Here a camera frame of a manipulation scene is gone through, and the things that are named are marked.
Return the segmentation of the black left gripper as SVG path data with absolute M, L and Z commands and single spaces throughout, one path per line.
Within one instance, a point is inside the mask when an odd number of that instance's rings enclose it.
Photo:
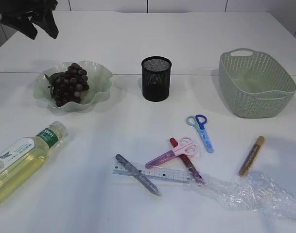
M 55 10 L 57 4 L 56 0 L 0 0 L 0 14 L 2 15 L 0 22 L 32 40 L 37 36 L 37 29 L 33 25 L 35 24 L 51 38 L 56 39 L 59 30 L 52 10 Z M 31 21 L 26 17 L 17 18 L 33 11 L 36 13 L 31 17 Z

